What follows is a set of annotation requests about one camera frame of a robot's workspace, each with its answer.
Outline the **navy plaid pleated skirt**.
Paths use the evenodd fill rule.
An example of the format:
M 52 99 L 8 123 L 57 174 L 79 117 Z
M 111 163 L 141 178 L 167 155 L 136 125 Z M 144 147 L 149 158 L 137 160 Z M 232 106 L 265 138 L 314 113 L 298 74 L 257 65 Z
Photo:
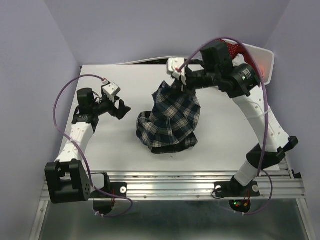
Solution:
M 195 94 L 163 81 L 152 94 L 153 108 L 136 120 L 136 136 L 153 154 L 179 153 L 193 148 L 201 106 Z

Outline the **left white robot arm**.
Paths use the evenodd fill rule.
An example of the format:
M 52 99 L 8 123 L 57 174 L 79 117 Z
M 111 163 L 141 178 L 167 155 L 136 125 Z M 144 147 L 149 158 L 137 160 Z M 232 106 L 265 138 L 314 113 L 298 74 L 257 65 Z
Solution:
M 73 114 L 70 135 L 54 162 L 45 166 L 50 200 L 54 204 L 87 201 L 92 191 L 90 175 L 85 170 L 84 153 L 96 132 L 99 117 L 105 113 L 121 120 L 131 110 L 118 97 L 120 87 L 111 82 L 102 86 L 95 98 L 91 88 L 77 91 L 78 105 Z

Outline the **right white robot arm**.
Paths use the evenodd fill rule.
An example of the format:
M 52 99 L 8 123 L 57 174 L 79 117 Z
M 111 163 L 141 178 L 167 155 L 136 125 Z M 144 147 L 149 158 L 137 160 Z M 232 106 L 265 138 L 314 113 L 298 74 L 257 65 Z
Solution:
M 189 62 L 179 58 L 168 63 L 167 71 L 181 82 L 182 90 L 218 87 L 246 117 L 258 144 L 247 153 L 246 161 L 229 183 L 233 194 L 242 195 L 260 171 L 279 164 L 299 141 L 288 135 L 276 119 L 259 68 L 242 44 L 219 39 L 205 44 L 198 52 L 202 70 L 191 71 Z

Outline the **red polka dot skirt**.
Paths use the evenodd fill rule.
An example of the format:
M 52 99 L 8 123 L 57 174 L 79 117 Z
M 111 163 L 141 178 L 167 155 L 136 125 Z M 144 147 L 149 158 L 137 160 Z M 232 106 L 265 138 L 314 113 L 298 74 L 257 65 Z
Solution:
M 222 39 L 219 39 L 219 41 L 227 44 L 230 56 L 233 60 L 235 60 L 236 57 L 239 57 L 240 55 L 242 55 L 244 61 L 247 64 L 249 64 L 250 66 L 252 66 L 256 72 L 258 72 L 258 70 L 259 70 L 262 78 L 265 76 L 265 69 L 262 66 L 260 66 L 259 64 L 257 65 L 257 67 L 255 67 L 255 65 L 254 65 L 255 59 L 253 57 L 249 56 L 248 52 L 246 51 L 246 49 L 243 46 L 239 45 L 238 43 L 236 43 L 236 44 L 228 43 Z

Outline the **white plastic bin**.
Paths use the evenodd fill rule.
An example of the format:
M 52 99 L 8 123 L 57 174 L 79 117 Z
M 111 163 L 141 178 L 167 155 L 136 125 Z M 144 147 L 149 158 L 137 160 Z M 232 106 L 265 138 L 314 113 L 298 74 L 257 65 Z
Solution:
M 272 79 L 274 69 L 275 55 L 272 51 L 256 47 L 249 44 L 244 44 L 249 53 L 257 63 L 261 71 L 262 79 L 265 85 L 268 85 Z

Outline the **aluminium rail frame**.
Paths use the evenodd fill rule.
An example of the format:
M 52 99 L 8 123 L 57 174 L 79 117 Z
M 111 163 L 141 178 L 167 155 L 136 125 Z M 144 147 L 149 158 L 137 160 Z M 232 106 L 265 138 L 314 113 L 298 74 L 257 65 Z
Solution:
M 258 240 L 263 237 L 274 239 L 316 239 L 308 205 L 306 190 L 301 178 L 296 178 L 286 159 L 255 175 L 255 185 L 250 189 L 251 208 L 247 214 L 237 213 L 229 201 L 235 196 L 223 196 L 217 211 L 210 209 L 191 213 L 183 202 L 211 202 L 220 200 L 212 192 L 230 182 L 247 159 L 247 154 L 255 147 L 253 143 L 244 146 L 207 146 L 200 143 L 176 153 L 152 153 L 142 145 L 112 147 L 91 145 L 86 148 L 85 168 L 93 173 L 93 183 L 102 187 L 104 176 L 111 183 L 125 187 L 125 199 L 115 200 L 115 209 L 107 218 L 95 214 L 94 202 L 105 202 L 100 196 L 92 196 L 87 201 L 54 204 L 51 201 L 48 184 L 43 185 L 36 219 L 30 238 L 38 240 L 42 236 L 48 209 L 57 209 L 56 220 L 51 227 L 54 239 L 85 237 L 92 239 L 97 232 L 89 230 L 104 225 L 109 230 L 112 223 L 125 232 L 125 223 L 133 222 L 138 215 L 138 204 L 155 203 L 150 213 L 161 219 L 159 208 L 176 204 L 179 214 L 187 214 L 196 222 L 202 216 L 215 218 L 226 229 L 223 234 L 244 232 L 245 237 Z

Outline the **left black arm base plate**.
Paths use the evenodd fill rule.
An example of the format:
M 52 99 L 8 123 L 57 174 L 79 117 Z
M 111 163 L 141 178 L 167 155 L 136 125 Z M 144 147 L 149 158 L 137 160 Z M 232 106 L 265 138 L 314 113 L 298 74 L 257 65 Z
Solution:
M 112 218 L 124 215 L 128 184 L 121 180 L 111 181 L 106 172 L 94 172 L 91 174 L 94 186 L 91 187 L 90 199 L 93 200 L 92 208 L 96 216 Z

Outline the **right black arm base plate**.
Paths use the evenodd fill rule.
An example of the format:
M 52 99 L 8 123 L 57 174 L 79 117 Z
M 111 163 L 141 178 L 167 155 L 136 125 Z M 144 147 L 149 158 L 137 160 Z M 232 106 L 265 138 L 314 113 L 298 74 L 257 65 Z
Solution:
M 242 186 L 234 177 L 229 181 L 216 181 L 211 196 L 216 200 L 230 198 L 229 206 L 236 213 L 247 214 L 251 209 L 251 198 L 259 197 L 258 183 L 252 180 L 247 186 Z

